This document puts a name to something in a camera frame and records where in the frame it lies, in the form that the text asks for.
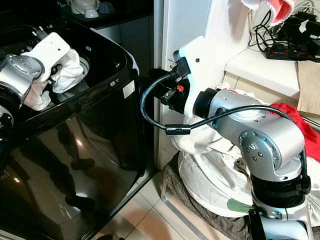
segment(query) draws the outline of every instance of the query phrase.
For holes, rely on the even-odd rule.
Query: red cloth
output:
[[[300,116],[297,109],[293,106],[284,103],[274,103],[270,107],[281,110],[282,112],[288,114],[295,124],[300,128],[304,136],[305,141],[305,151],[308,157],[314,158],[320,162],[320,137],[311,126],[306,123],[303,118]]]

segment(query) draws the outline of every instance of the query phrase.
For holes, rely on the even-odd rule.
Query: label sticker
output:
[[[135,82],[132,80],[128,85],[124,86],[122,89],[124,99],[129,97],[135,90]]]

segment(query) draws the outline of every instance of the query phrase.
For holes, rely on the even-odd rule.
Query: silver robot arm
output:
[[[249,96],[221,90],[211,101],[208,117],[260,104]],[[294,122],[269,111],[246,110],[218,119],[212,127],[240,148],[251,174],[259,179],[283,182],[300,175],[299,154],[305,147],[305,140]]]
[[[249,96],[221,90],[211,100],[208,117],[257,104],[260,102]],[[310,179],[303,175],[306,166],[301,159],[305,140],[296,124],[269,111],[246,110],[220,118],[211,127],[239,147],[250,171],[252,236],[312,240],[305,198],[310,191]]]

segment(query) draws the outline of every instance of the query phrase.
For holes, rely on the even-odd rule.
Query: white towel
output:
[[[49,92],[44,91],[48,81],[37,81],[34,80],[31,84],[30,91],[24,100],[24,104],[29,108],[41,111],[45,109],[51,102]]]
[[[57,64],[60,64],[61,67],[56,74],[51,76],[52,80],[55,81],[52,89],[53,92],[62,94],[84,78],[84,69],[80,65],[79,54],[74,49],[64,55]]]

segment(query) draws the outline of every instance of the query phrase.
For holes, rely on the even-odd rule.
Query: white cloth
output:
[[[80,65],[79,55],[76,50],[71,49],[57,64],[61,64],[62,67],[55,75],[51,76],[55,80],[53,84],[53,91],[55,93],[63,93],[83,79],[84,70]],[[45,109],[51,102],[49,92],[44,91],[48,82],[48,80],[34,80],[24,100],[24,104],[36,111]]]
[[[84,78],[84,69],[80,65],[79,54],[74,49],[64,55],[57,64],[60,64],[61,67],[56,74],[51,76],[52,80],[55,81],[52,90],[57,94],[62,94]]]
[[[185,118],[184,123],[199,120],[195,116]],[[193,129],[190,135],[174,136],[172,142],[182,152],[178,159],[179,175],[199,204],[223,217],[248,215],[246,210],[252,205],[250,173],[246,167],[245,171],[238,167],[237,162],[243,162],[238,147],[208,125]],[[307,157],[307,171],[311,178],[311,193],[307,196],[311,225],[320,226],[320,163]]]
[[[49,92],[44,91],[47,84],[47,80],[41,82],[34,80],[23,103],[36,111],[45,109],[51,102]]]

